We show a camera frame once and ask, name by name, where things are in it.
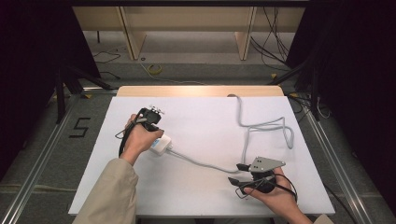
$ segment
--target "cable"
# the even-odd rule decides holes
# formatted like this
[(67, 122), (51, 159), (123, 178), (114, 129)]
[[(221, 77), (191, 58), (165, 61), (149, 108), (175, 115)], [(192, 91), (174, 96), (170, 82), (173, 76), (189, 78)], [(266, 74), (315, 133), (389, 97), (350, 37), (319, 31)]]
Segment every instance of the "cable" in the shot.
[(268, 24), (269, 24), (269, 26), (271, 28), (270, 34), (273, 33), (274, 37), (276, 38), (276, 43), (277, 43), (277, 48), (279, 50), (279, 54), (281, 55), (282, 59), (285, 60), (285, 57), (283, 55), (285, 55), (287, 57), (288, 56), (287, 52), (289, 52), (289, 50), (283, 44), (283, 42), (282, 42), (282, 40), (281, 40), (281, 38), (280, 38), (280, 36), (279, 36), (279, 34), (277, 32), (277, 14), (278, 14), (279, 8), (278, 7), (274, 7), (274, 21), (273, 21), (272, 25), (271, 25), (270, 19), (268, 18), (268, 14), (267, 14), (267, 12), (265, 10), (265, 7), (263, 7), (262, 9), (263, 9), (264, 15), (265, 15), (265, 17), (266, 17), (266, 19), (268, 21)]
[(279, 59), (278, 57), (276, 57), (275, 54), (271, 53), (268, 49), (265, 49), (264, 47), (262, 47), (253, 37), (251, 37), (251, 40), (253, 41), (253, 42), (250, 42), (252, 44), (253, 48), (255, 50), (257, 50), (258, 52), (260, 52), (263, 56), (271, 58), (271, 59), (275, 59), (275, 60), (279, 61), (280, 63), (285, 64), (285, 61), (283, 61), (283, 60)]
[(337, 195), (335, 195), (335, 193), (325, 183), (323, 183), (323, 186), (332, 194), (332, 196), (334, 196), (334, 198), (341, 204), (341, 206), (344, 207), (344, 209), (346, 210), (347, 214), (352, 219), (352, 222), (355, 223), (355, 224), (358, 224), (358, 221), (356, 220), (356, 218), (354, 218), (352, 216), (352, 214), (349, 212), (349, 210), (344, 205), (344, 203), (341, 201), (341, 199), (339, 197), (337, 197)]
[(319, 101), (320, 101), (320, 97), (318, 97), (318, 103), (317, 103), (318, 112), (324, 119), (328, 119), (332, 112), (329, 110), (329, 114), (328, 115), (326, 115), (326, 116), (323, 115), (322, 112), (320, 111), (320, 108), (319, 108)]
[(116, 79), (121, 79), (121, 77), (118, 77), (118, 76), (112, 74), (111, 72), (100, 72), (100, 73), (110, 74), (111, 76), (115, 77)]
[[(240, 127), (247, 128), (247, 135), (246, 135), (246, 138), (245, 138), (245, 144), (244, 144), (244, 148), (243, 148), (243, 151), (242, 151), (241, 163), (243, 163), (243, 164), (246, 163), (246, 154), (247, 154), (247, 151), (248, 151), (248, 139), (249, 139), (249, 134), (251, 132), (269, 132), (269, 131), (275, 131), (275, 130), (282, 129), (283, 130), (283, 134), (285, 136), (286, 143), (288, 145), (288, 148), (290, 148), (290, 149), (293, 148), (294, 131), (293, 131), (292, 128), (290, 128), (289, 126), (285, 125), (285, 118), (284, 117), (281, 117), (281, 118), (275, 119), (275, 120), (271, 120), (271, 121), (267, 121), (267, 122), (263, 122), (263, 123), (258, 123), (258, 124), (250, 124), (250, 125), (243, 124), (242, 121), (241, 121), (241, 119), (242, 119), (241, 118), (242, 117), (242, 99), (239, 96), (234, 95), (234, 94), (231, 94), (230, 96), (234, 96), (237, 99), (237, 103), (238, 103), (238, 107), (237, 107), (237, 123), (238, 123), (238, 125)], [(282, 124), (281, 125), (275, 124), (275, 122), (278, 122), (280, 120), (282, 120)], [(286, 134), (286, 130), (290, 131), (290, 138), (288, 138), (288, 135)], [(225, 173), (229, 173), (229, 174), (235, 174), (235, 173), (239, 172), (238, 170), (230, 171), (230, 170), (226, 170), (226, 169), (220, 168), (220, 167), (215, 166), (215, 165), (211, 165), (211, 164), (208, 164), (208, 163), (195, 161), (194, 159), (192, 159), (192, 158), (190, 158), (190, 157), (188, 157), (186, 155), (183, 155), (183, 154), (181, 154), (179, 152), (176, 152), (176, 151), (172, 150), (171, 147), (169, 147), (168, 150), (169, 150), (169, 152), (173, 153), (174, 155), (179, 156), (181, 159), (184, 159), (184, 160), (189, 161), (191, 163), (194, 163), (196, 165), (200, 165), (200, 166), (204, 166), (204, 167), (207, 167), (207, 168), (216, 169), (216, 170), (219, 170), (219, 171), (222, 171), (222, 172), (225, 172)]]
[(143, 69), (145, 69), (145, 71), (146, 71), (146, 73), (148, 74), (148, 76), (151, 77), (152, 79), (155, 79), (155, 80), (175, 82), (175, 83), (178, 83), (178, 84), (182, 84), (182, 83), (195, 83), (195, 84), (204, 85), (204, 86), (207, 85), (207, 84), (205, 84), (205, 83), (203, 83), (203, 82), (198, 82), (198, 81), (175, 81), (175, 80), (167, 79), (167, 78), (153, 77), (153, 76), (151, 75), (151, 73), (148, 71), (148, 69), (147, 69), (142, 63), (141, 63), (140, 65), (143, 67)]
[[(276, 183), (273, 183), (273, 182), (271, 182), (271, 181), (269, 181), (269, 180), (267, 179), (268, 177), (271, 177), (271, 176), (272, 176), (273, 178), (275, 178), (275, 176), (277, 176), (277, 175), (279, 175), (279, 174), (270, 175), (270, 176), (267, 176), (267, 177), (264, 177), (264, 178), (261, 178), (261, 179), (255, 180), (255, 181), (248, 182), (248, 183), (246, 183), (245, 185), (243, 185), (243, 186), (237, 188), (237, 189), (235, 190), (235, 193), (236, 193), (236, 195), (237, 195), (240, 199), (244, 199), (244, 198), (246, 198), (248, 195), (250, 195), (251, 192), (253, 192), (255, 189), (257, 189), (262, 183), (265, 182), (265, 183), (268, 183), (268, 184), (274, 186), (275, 188), (283, 189), (283, 190), (285, 190), (286, 192), (290, 193), (290, 194), (294, 197), (295, 202), (297, 202), (297, 201), (298, 201), (297, 190), (296, 190), (296, 188), (294, 187), (293, 183), (292, 183), (285, 175), (279, 175), (279, 176), (282, 176), (282, 177), (284, 177), (286, 180), (288, 180), (289, 183), (290, 183), (290, 185), (291, 185), (291, 187), (293, 188), (294, 191), (291, 190), (291, 189), (288, 189), (288, 188), (286, 188), (286, 187), (284, 187), (284, 186), (281, 186), (281, 185), (278, 185), (278, 184), (276, 184)], [(260, 184), (256, 185), (256, 187), (255, 187), (251, 192), (247, 193), (247, 194), (244, 195), (244, 196), (241, 196), (241, 195), (238, 194), (238, 190), (241, 190), (241, 188), (245, 188), (245, 187), (251, 186), (252, 184), (257, 183), (257, 182), (260, 182)]]
[[(249, 139), (250, 132), (269, 132), (269, 131), (275, 131), (275, 130), (282, 129), (283, 135), (285, 136), (286, 144), (288, 145), (288, 148), (289, 149), (293, 148), (294, 131), (291, 127), (285, 125), (285, 117), (281, 117), (279, 119), (274, 119), (271, 121), (266, 121), (266, 122), (257, 123), (257, 124), (243, 124), (242, 123), (242, 100), (237, 95), (231, 94), (230, 96), (234, 96), (238, 100), (237, 122), (238, 122), (239, 126), (247, 127), (247, 136), (245, 138), (245, 145), (244, 145), (244, 149), (242, 152), (241, 163), (244, 163), (244, 164), (246, 163), (246, 153), (248, 150), (248, 139)], [(280, 120), (282, 120), (282, 125), (279, 126), (279, 124), (275, 124), (275, 122), (278, 122)], [(290, 131), (290, 138), (288, 138), (288, 136), (286, 134), (286, 130)]]
[(140, 117), (140, 113), (138, 113), (136, 115), (134, 120), (131, 121), (131, 123), (129, 123), (128, 126), (124, 130), (122, 130), (121, 132), (116, 134), (116, 137), (119, 138), (118, 135), (120, 135), (120, 133), (124, 133), (123, 137), (121, 138), (122, 141), (121, 141), (121, 144), (120, 144), (119, 156), (122, 154), (122, 152), (124, 150), (124, 147), (125, 147), (125, 144), (126, 144), (126, 141), (128, 140), (129, 134), (131, 133), (131, 131), (134, 128), (134, 126), (136, 124), (138, 124), (138, 123), (142, 123), (142, 122), (145, 122), (147, 120), (147, 119), (140, 119), (139, 117)]
[(298, 110), (298, 111), (294, 111), (293, 110), (293, 113), (294, 114), (299, 114), (299, 113), (301, 113), (302, 111), (303, 111), (303, 106), (300, 104), (300, 102), (298, 101), (298, 100), (296, 100), (296, 99), (294, 99), (294, 97), (292, 97), (292, 96), (288, 96), (288, 99), (291, 99), (291, 100), (293, 100), (293, 101), (295, 101), (295, 102), (297, 102), (297, 104), (300, 106), (300, 109)]
[(118, 58), (121, 56), (120, 54), (116, 54), (116, 53), (110, 53), (110, 52), (106, 52), (106, 51), (100, 51), (99, 53), (92, 55), (92, 57), (94, 58), (94, 57), (98, 56), (98, 55), (101, 54), (101, 53), (107, 53), (107, 54), (110, 54), (110, 55), (116, 55), (117, 57), (115, 57), (115, 58), (113, 58), (113, 59), (110, 59), (110, 60), (108, 60), (108, 61), (106, 61), (106, 62), (96, 62), (96, 63), (109, 63), (109, 62), (111, 62), (111, 61), (114, 61), (114, 60), (118, 59)]
[(168, 148), (167, 151), (169, 151), (169, 153), (173, 153), (176, 156), (180, 157), (181, 159), (183, 159), (185, 161), (189, 161), (189, 162), (191, 162), (191, 163), (193, 163), (195, 165), (199, 165), (199, 166), (203, 166), (203, 167), (207, 167), (207, 168), (212, 168), (212, 169), (219, 170), (219, 171), (222, 171), (222, 172), (227, 173), (227, 174), (239, 173), (239, 170), (226, 170), (226, 169), (223, 169), (221, 167), (218, 167), (218, 166), (215, 166), (215, 165), (212, 165), (212, 164), (196, 161), (196, 160), (192, 159), (191, 157), (188, 157), (188, 156), (183, 155), (183, 154), (181, 154), (179, 152), (173, 151), (171, 148)]

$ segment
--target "beige sleeve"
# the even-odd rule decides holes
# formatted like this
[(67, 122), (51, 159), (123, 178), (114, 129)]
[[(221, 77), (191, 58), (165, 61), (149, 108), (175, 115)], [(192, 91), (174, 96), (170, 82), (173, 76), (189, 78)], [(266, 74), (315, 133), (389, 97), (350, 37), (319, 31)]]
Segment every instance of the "beige sleeve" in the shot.
[(314, 224), (333, 224), (332, 221), (326, 216), (321, 215), (315, 220)]
[(135, 223), (137, 179), (130, 163), (110, 161), (73, 223)]

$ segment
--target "person's right hand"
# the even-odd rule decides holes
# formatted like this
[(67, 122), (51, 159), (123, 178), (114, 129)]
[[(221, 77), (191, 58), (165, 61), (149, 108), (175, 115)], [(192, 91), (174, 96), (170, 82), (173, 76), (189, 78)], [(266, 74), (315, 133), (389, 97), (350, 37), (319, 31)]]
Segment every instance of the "person's right hand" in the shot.
[[(125, 124), (125, 128), (134, 120), (136, 114), (132, 114)], [(131, 130), (128, 140), (126, 140), (124, 151), (120, 155), (121, 159), (128, 161), (131, 165), (134, 165), (140, 153), (148, 150), (151, 144), (157, 139), (163, 136), (163, 130), (155, 132), (147, 131), (141, 124), (136, 124)]]
[[(280, 167), (275, 168), (274, 173), (278, 174), (276, 175), (276, 183), (278, 185), (291, 189), (289, 181), (283, 176), (280, 176), (284, 175)], [(269, 193), (262, 193), (251, 188), (245, 188), (244, 191), (246, 194), (265, 203), (271, 211), (285, 218), (290, 224), (312, 223), (311, 220), (300, 211), (297, 203), (294, 201), (293, 195), (283, 189), (275, 187)]]

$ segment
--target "power cord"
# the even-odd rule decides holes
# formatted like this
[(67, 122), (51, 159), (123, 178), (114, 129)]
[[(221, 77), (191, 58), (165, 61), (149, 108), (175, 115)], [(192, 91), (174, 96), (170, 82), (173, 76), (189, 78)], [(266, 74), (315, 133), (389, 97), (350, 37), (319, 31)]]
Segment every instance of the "power cord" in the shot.
[(169, 81), (169, 82), (174, 82), (174, 83), (178, 83), (178, 84), (183, 84), (183, 83), (195, 83), (195, 84), (199, 84), (199, 85), (207, 85), (204, 82), (198, 82), (198, 81), (176, 81), (176, 80), (172, 80), (172, 79), (167, 79), (167, 78), (158, 78), (158, 77), (154, 77), (151, 75), (151, 73), (149, 72), (149, 70), (141, 63), (140, 64), (143, 69), (146, 71), (146, 73), (148, 74), (149, 77), (151, 77), (152, 79), (155, 80), (159, 80), (159, 81)]
[(110, 53), (110, 52), (107, 52), (107, 51), (100, 51), (99, 53), (92, 55), (92, 57), (94, 58), (94, 57), (96, 57), (96, 56), (98, 56), (99, 54), (102, 54), (102, 53), (106, 53), (106, 54), (110, 54), (110, 55), (115, 55), (116, 57), (115, 57), (115, 58), (112, 58), (112, 59), (110, 59), (110, 60), (107, 60), (107, 61), (105, 61), (105, 62), (96, 62), (96, 63), (109, 63), (109, 62), (114, 61), (114, 60), (118, 59), (119, 57), (121, 57), (120, 54)]
[[(275, 130), (283, 130), (283, 134), (285, 136), (285, 140), (286, 143), (288, 145), (289, 149), (293, 148), (293, 139), (294, 139), (294, 131), (291, 127), (286, 126), (285, 125), (285, 118), (279, 118), (279, 119), (275, 119), (275, 120), (271, 120), (271, 121), (267, 121), (267, 122), (263, 122), (263, 123), (258, 123), (258, 124), (250, 124), (250, 125), (246, 125), (242, 123), (242, 99), (235, 95), (235, 94), (230, 94), (229, 96), (233, 96), (236, 97), (237, 99), (237, 103), (238, 103), (238, 107), (237, 107), (237, 123), (240, 127), (246, 127), (247, 128), (247, 136), (245, 138), (245, 144), (244, 144), (244, 148), (242, 151), (242, 156), (241, 156), (241, 163), (245, 164), (246, 163), (246, 154), (248, 151), (248, 139), (249, 139), (249, 134), (251, 132), (270, 132), (270, 131), (275, 131)], [(282, 124), (276, 124), (276, 122), (282, 120)], [(288, 138), (288, 135), (286, 134), (286, 130), (290, 131), (290, 137)], [(172, 149), (172, 147), (168, 148), (168, 151), (171, 153), (171, 155), (173, 156), (177, 156), (178, 158), (181, 158), (183, 160), (189, 161), (195, 165), (199, 165), (199, 166), (203, 166), (206, 168), (212, 168), (212, 169), (216, 169), (219, 171), (222, 171), (224, 173), (228, 173), (228, 174), (236, 174), (239, 172), (239, 170), (227, 170), (227, 169), (223, 169), (220, 168), (218, 166), (212, 165), (212, 164), (208, 164), (208, 163), (203, 163), (200, 161), (196, 161), (182, 153), (176, 152)]]

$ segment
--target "metal frame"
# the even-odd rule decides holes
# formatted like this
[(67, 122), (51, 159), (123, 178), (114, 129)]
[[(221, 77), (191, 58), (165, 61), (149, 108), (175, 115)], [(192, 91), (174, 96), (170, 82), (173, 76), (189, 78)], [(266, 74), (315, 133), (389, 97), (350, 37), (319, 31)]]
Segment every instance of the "metal frame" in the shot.
[(42, 152), (40, 153), (40, 156), (35, 162), (32, 171), (26, 177), (23, 185), (20, 188), (20, 191), (12, 201), (11, 205), (8, 207), (8, 210), (6, 211), (6, 214), (2, 219), (2, 224), (16, 223), (18, 221), (18, 218), (21, 216), (24, 206), (27, 204), (27, 201), (29, 200), (33, 189), (35, 188), (35, 184), (37, 183), (39, 177), (41, 176), (42, 172), (46, 167), (47, 161), (49, 160), (52, 151), (56, 148), (56, 145), (58, 144), (59, 138), (61, 137), (64, 131), (64, 127), (69, 121), (70, 115), (73, 112), (75, 105), (78, 103), (78, 100), (79, 95), (73, 95), (70, 98), (69, 104), (64, 114), (64, 118), (59, 124), (55, 125), (55, 128), (53, 129), (49, 140), (47, 141)]
[(332, 171), (334, 172), (335, 177), (338, 180), (341, 190), (344, 192), (346, 199), (349, 202), (349, 206), (353, 214), (355, 215), (355, 218), (359, 223), (362, 224), (374, 223), (370, 215), (368, 214), (366, 206), (361, 200), (359, 193), (356, 191), (355, 186), (352, 184), (346, 169), (344, 168), (343, 164), (335, 153), (334, 148), (332, 147), (329, 138), (324, 132), (320, 121), (316, 121), (315, 117), (312, 115), (311, 112), (307, 114), (307, 117), (315, 135), (320, 142), (326, 159), (332, 167)]

